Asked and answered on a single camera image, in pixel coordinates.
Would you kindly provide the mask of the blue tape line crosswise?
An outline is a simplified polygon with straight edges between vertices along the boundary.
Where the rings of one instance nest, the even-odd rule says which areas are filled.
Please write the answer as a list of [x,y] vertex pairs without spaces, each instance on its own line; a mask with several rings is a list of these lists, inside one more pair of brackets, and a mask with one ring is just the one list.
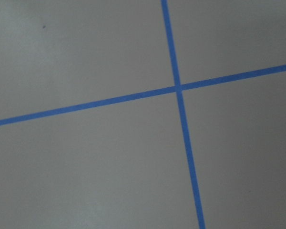
[[[255,77],[265,76],[265,75],[270,75],[270,74],[275,74],[275,73],[282,73],[282,72],[286,72],[286,64],[275,66],[275,67],[270,67],[270,68],[265,68],[265,69],[260,69],[260,70],[249,71],[245,73],[237,73],[237,74],[232,74],[228,76],[201,80],[201,81],[192,82],[192,83],[185,83],[185,84],[182,84],[179,88],[183,91],[186,91],[186,90],[192,90],[196,88],[202,88],[202,87],[207,87],[207,86],[212,86],[212,85],[217,85],[217,84],[222,84],[222,83],[228,83],[228,82],[233,82],[233,81],[239,81],[239,80],[244,80],[244,79],[249,79],[249,78],[255,78]],[[177,87],[170,86],[170,87],[150,90],[146,92],[134,93],[134,94],[123,95],[123,96],[108,98],[108,99],[99,100],[99,101],[93,101],[89,103],[71,105],[71,106],[62,107],[62,108],[51,109],[51,110],[46,110],[42,112],[36,112],[32,114],[24,114],[20,116],[0,119],[0,126],[19,123],[19,122],[25,122],[25,121],[39,119],[39,118],[45,118],[49,116],[61,115],[61,114],[66,114],[66,113],[71,113],[71,112],[77,112],[80,110],[92,109],[92,108],[101,107],[101,106],[124,103],[127,101],[154,97],[154,96],[163,95],[163,94],[171,94],[175,92],[177,92]]]

